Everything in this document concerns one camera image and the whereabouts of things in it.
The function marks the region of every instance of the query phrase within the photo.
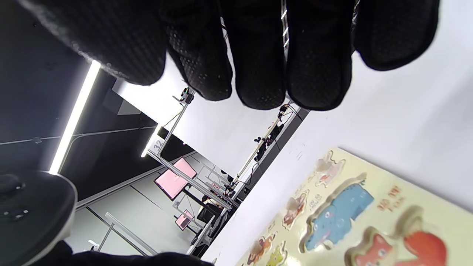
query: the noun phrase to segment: blue elephant puzzle piece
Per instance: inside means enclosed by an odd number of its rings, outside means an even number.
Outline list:
[[[352,184],[332,201],[332,205],[337,208],[337,218],[356,220],[373,200],[373,196],[362,186]]]
[[[306,249],[315,249],[325,240],[338,243],[350,232],[351,219],[356,220],[373,201],[373,196],[359,184],[348,186],[312,220],[313,230]]]
[[[306,242],[307,250],[315,249],[330,236],[332,228],[335,227],[336,212],[335,206],[330,205],[321,211],[317,218],[312,220],[312,234]]]

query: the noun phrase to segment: pink screen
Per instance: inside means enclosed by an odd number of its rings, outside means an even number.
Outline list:
[[[185,210],[184,213],[187,214],[189,217],[194,218],[194,216],[188,210]],[[191,223],[191,219],[189,219],[189,217],[185,216],[184,214],[181,214],[181,216],[177,218],[176,223],[179,228],[181,228],[181,230],[184,230],[189,225],[189,223]]]
[[[191,178],[194,178],[195,175],[197,175],[197,172],[192,169],[184,158],[179,159],[174,166]],[[154,182],[167,194],[169,198],[171,198],[171,200],[174,200],[187,185],[187,181],[184,178],[179,177],[169,169],[156,178]]]

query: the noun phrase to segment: gloved hand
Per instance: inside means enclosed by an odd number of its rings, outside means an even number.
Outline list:
[[[222,17],[243,104],[275,108],[287,90],[311,110],[341,103],[351,82],[353,47],[368,67],[381,71],[419,57],[434,37],[438,1],[361,0],[352,34],[355,0],[287,0],[287,12],[280,0],[19,0],[110,74],[153,84],[168,52],[185,82],[212,101],[232,92]]]

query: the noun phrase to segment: wooden puzzle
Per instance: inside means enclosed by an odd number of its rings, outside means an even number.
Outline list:
[[[237,266],[473,265],[473,216],[335,148]]]

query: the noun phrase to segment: white table surface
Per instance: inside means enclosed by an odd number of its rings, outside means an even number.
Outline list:
[[[473,1],[441,6],[436,39],[415,62],[377,72],[354,54],[343,103],[307,116],[203,260],[235,266],[335,146],[473,211]]]

